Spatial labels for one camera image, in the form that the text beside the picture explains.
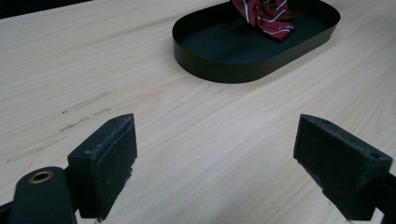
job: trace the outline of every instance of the red striped tie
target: red striped tie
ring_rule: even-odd
[[[231,0],[247,22],[259,26],[263,32],[283,40],[294,26],[286,20],[295,17],[288,7],[288,0]]]

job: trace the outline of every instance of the necktie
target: necktie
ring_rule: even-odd
[[[267,35],[283,40],[294,26],[286,20],[295,17],[288,0],[231,0],[245,20],[253,27],[259,26]]]

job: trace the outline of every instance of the black oval tray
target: black oval tray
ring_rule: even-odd
[[[254,81],[326,43],[340,21],[319,0],[289,0],[289,8],[296,28],[282,42],[250,27],[231,2],[193,12],[173,27],[177,63],[209,81]]]

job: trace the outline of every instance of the wooden table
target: wooden table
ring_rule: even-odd
[[[328,43],[238,85],[173,56],[176,20],[222,2],[93,1],[1,20],[0,204],[134,113],[138,158],[105,223],[348,223],[292,157],[297,124],[328,119],[396,158],[396,1],[326,0],[342,17]]]

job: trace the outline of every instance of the scratch mark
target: scratch mark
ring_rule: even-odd
[[[44,145],[41,146],[41,147],[33,148],[33,149],[31,149],[31,150],[29,150],[29,151],[27,151],[27,152],[24,152],[24,153],[22,153],[22,154],[20,154],[20,155],[17,155],[17,156],[15,156],[15,157],[9,159],[9,160],[7,161],[7,163],[12,163],[12,162],[14,162],[14,161],[18,161],[18,160],[23,159],[23,158],[25,158],[25,157],[27,157],[27,156],[30,156],[30,155],[32,155],[32,154],[35,154],[35,153],[37,153],[37,152],[39,152],[39,151],[42,151],[42,150],[46,149],[47,147],[52,147],[53,145],[55,145],[55,144],[59,143],[60,141],[64,140],[65,138],[66,138],[66,136],[64,136],[64,137],[62,137],[62,138],[60,138],[60,139],[52,140],[52,141],[50,141],[50,142],[44,144]]]
[[[62,129],[60,129],[59,132],[63,132],[64,130],[73,128],[74,126],[76,126],[76,125],[78,125],[79,123],[81,123],[81,122],[83,122],[83,121],[85,121],[85,120],[88,120],[88,119],[90,119],[90,117],[82,118],[82,119],[80,119],[79,121],[77,121],[77,122],[75,122],[75,123],[69,123],[69,124],[67,124],[65,127],[63,127]]]
[[[99,95],[97,95],[97,96],[94,96],[94,97],[92,97],[91,99],[88,99],[88,100],[86,100],[86,101],[83,101],[83,102],[81,102],[81,103],[78,103],[78,104],[76,104],[76,105],[73,105],[72,107],[73,107],[73,109],[78,110],[78,109],[80,109],[80,108],[82,108],[82,107],[84,107],[84,106],[86,106],[86,105],[92,104],[93,102],[95,102],[95,101],[97,101],[97,100],[99,100],[100,98],[105,97],[105,96],[107,96],[107,92],[104,92],[104,93],[102,93],[102,94],[99,94]]]
[[[98,112],[96,112],[96,113],[93,113],[93,115],[94,115],[94,116],[98,116],[98,115],[101,115],[102,113],[105,113],[105,112],[107,112],[107,111],[109,111],[109,110],[111,110],[111,108],[105,108],[105,109],[103,109],[103,110],[101,110],[101,111],[98,111]]]

